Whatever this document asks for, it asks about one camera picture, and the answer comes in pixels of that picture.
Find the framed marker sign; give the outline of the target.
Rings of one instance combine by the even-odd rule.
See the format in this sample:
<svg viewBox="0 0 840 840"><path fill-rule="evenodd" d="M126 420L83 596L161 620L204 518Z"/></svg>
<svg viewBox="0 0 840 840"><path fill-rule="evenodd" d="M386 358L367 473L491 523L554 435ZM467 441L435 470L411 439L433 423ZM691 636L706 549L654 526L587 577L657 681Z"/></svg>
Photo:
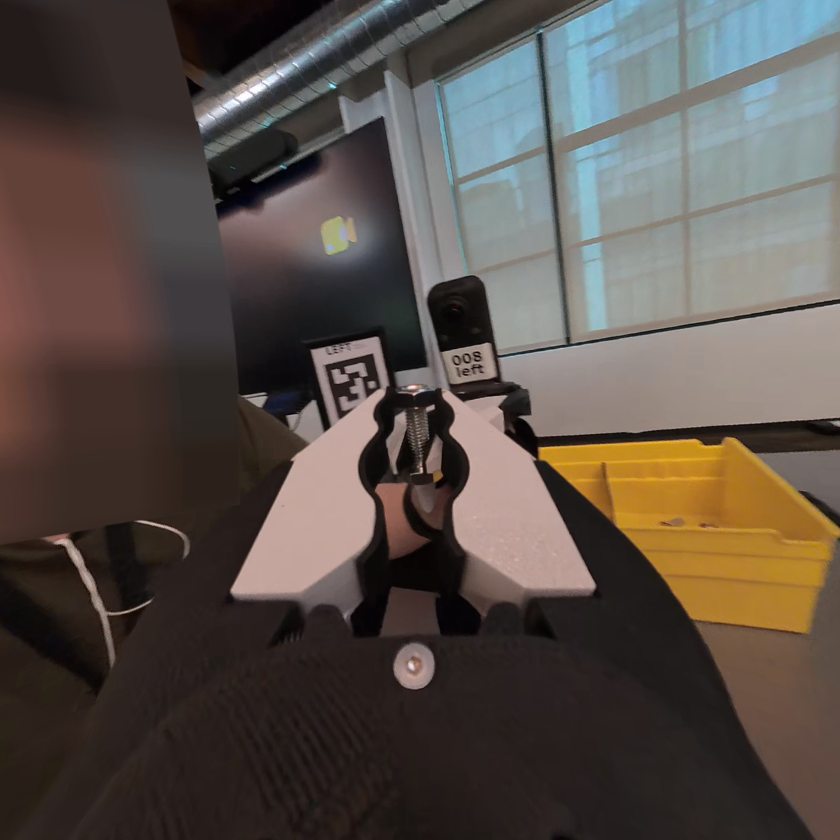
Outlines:
<svg viewBox="0 0 840 840"><path fill-rule="evenodd" d="M307 339L302 346L325 431L372 394L395 384L383 327Z"/></svg>

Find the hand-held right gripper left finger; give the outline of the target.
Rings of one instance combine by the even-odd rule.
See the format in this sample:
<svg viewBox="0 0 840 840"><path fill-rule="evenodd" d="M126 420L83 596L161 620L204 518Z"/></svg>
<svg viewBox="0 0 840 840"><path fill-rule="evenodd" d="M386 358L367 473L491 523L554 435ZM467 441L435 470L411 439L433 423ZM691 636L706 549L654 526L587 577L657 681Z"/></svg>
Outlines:
<svg viewBox="0 0 840 840"><path fill-rule="evenodd" d="M393 388L383 388L291 462L232 584L235 602L332 606L356 635L380 635L392 588L377 487L391 471Z"/></svg>

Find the black wall screen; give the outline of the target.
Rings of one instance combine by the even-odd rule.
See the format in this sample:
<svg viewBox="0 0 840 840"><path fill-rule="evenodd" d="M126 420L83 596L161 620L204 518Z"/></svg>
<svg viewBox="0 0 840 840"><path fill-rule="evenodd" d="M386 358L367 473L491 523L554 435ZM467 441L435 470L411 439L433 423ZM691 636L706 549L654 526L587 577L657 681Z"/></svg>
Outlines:
<svg viewBox="0 0 840 840"><path fill-rule="evenodd" d="M301 389L306 342L384 333L394 372L427 365L383 118L217 205L238 392Z"/></svg>

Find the yellow divided parts bin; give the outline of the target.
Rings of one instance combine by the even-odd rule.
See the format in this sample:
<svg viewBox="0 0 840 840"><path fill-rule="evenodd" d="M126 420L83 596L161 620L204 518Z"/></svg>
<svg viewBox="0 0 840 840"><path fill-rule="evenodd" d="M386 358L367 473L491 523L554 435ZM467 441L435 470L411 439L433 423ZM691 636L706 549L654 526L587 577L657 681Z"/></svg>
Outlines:
<svg viewBox="0 0 840 840"><path fill-rule="evenodd" d="M604 514L609 464L619 529L693 620L810 633L838 526L737 439L549 446L539 456ZM685 527L659 526L674 517Z"/></svg>

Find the silver ventilation duct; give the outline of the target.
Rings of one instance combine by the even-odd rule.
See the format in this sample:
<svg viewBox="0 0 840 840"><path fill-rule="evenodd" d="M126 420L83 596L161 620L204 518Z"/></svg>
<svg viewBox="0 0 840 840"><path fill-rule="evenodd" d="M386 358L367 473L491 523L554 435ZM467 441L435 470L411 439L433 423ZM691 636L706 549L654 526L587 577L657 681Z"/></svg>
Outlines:
<svg viewBox="0 0 840 840"><path fill-rule="evenodd" d="M206 159L245 142L451 24L481 1L331 2L193 101Z"/></svg>

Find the black video bar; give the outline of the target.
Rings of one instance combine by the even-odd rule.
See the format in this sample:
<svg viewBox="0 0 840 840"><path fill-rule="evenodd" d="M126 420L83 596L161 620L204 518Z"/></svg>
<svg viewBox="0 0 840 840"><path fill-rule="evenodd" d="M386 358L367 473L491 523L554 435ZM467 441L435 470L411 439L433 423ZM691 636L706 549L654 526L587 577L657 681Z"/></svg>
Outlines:
<svg viewBox="0 0 840 840"><path fill-rule="evenodd" d="M297 137L276 125L248 136L207 163L214 197L225 197L297 152Z"/></svg>

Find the large window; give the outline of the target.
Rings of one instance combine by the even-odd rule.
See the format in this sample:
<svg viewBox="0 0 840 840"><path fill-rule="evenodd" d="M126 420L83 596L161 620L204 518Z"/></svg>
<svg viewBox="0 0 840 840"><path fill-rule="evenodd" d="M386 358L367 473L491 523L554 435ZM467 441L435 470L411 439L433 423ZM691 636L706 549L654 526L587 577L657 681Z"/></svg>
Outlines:
<svg viewBox="0 0 840 840"><path fill-rule="evenodd" d="M839 2L597 2L435 80L503 354L838 302Z"/></svg>

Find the person's left hand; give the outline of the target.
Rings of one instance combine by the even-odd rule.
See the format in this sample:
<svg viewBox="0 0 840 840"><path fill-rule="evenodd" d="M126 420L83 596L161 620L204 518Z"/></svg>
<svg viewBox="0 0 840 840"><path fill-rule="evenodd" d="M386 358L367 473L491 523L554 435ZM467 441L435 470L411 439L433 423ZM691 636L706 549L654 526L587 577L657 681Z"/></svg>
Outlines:
<svg viewBox="0 0 840 840"><path fill-rule="evenodd" d="M381 483L375 489L385 514L385 531L391 560L405 557L435 539L443 531L445 510L453 489Z"/></svg>

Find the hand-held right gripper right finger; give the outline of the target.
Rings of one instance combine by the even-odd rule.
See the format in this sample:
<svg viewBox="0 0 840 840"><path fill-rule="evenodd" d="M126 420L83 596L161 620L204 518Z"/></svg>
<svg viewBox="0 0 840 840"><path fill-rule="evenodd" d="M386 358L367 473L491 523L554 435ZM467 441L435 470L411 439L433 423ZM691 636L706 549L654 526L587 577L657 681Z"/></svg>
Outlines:
<svg viewBox="0 0 840 840"><path fill-rule="evenodd" d="M435 613L442 635L471 635L492 607L596 592L537 460L452 392L435 395L448 498Z"/></svg>

